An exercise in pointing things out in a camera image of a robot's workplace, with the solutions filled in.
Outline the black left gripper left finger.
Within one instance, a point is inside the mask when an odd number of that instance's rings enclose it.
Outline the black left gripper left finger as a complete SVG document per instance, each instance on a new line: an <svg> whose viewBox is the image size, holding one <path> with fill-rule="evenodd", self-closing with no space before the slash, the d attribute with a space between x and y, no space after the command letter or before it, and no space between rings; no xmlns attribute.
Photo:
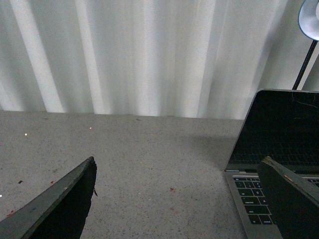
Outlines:
<svg viewBox="0 0 319 239"><path fill-rule="evenodd" d="M97 165L90 156L0 223L2 239L78 239L95 193Z"/></svg>

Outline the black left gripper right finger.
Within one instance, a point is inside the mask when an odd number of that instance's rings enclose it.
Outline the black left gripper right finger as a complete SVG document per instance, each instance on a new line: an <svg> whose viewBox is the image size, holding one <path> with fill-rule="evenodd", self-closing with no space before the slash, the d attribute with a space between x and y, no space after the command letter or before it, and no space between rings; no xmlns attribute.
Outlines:
<svg viewBox="0 0 319 239"><path fill-rule="evenodd" d="M257 167L266 200L284 239L319 237L319 188L271 157Z"/></svg>

